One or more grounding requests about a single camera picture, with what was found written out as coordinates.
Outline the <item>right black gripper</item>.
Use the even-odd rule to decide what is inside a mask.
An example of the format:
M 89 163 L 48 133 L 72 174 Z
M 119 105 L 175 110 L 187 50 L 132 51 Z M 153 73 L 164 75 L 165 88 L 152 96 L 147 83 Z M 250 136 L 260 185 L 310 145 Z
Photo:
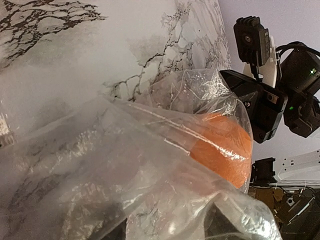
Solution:
M 287 94 L 231 69 L 220 74 L 245 106 L 253 139 L 262 144 L 273 138 L 288 102 Z

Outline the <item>clear zip top bag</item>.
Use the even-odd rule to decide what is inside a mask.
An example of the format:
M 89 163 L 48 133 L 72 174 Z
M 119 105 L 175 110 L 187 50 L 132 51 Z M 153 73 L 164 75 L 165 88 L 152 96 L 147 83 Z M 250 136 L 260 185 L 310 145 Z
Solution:
M 3 240 L 101 240 L 108 209 L 126 240 L 205 240 L 212 204 L 245 240 L 279 240 L 270 209 L 190 156 L 220 114 L 253 134 L 219 71 L 186 70 L 125 101 L 100 94 L 0 151 Z

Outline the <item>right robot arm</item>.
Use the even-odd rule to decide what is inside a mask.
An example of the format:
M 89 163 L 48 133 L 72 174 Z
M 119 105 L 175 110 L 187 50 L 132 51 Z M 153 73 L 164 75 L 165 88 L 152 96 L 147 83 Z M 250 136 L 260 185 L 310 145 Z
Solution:
M 244 104 L 253 139 L 262 144 L 276 133 L 281 119 L 304 138 L 320 128 L 320 53 L 299 41 L 275 49 L 275 70 L 266 69 L 257 80 L 234 70 L 220 71 Z

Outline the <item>fake orange fruit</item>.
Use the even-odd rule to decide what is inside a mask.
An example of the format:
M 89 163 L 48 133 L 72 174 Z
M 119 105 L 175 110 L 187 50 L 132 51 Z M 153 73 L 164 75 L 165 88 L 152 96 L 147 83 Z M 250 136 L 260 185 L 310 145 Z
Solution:
M 190 156 L 241 188 L 251 174 L 251 136 L 235 120 L 218 113 L 201 114 L 206 129 Z

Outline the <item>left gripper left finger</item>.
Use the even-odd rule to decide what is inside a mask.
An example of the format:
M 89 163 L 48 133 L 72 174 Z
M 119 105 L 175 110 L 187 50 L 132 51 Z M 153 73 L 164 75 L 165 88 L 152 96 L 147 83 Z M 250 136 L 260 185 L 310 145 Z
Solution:
M 118 207 L 109 208 L 101 230 L 102 240 L 125 240 L 127 216 Z

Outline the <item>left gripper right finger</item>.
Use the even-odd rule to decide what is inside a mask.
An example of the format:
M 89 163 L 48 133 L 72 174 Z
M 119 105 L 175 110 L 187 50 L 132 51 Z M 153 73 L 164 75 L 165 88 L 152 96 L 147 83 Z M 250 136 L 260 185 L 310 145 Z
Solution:
M 245 240 L 244 235 L 212 204 L 204 218 L 205 240 Z

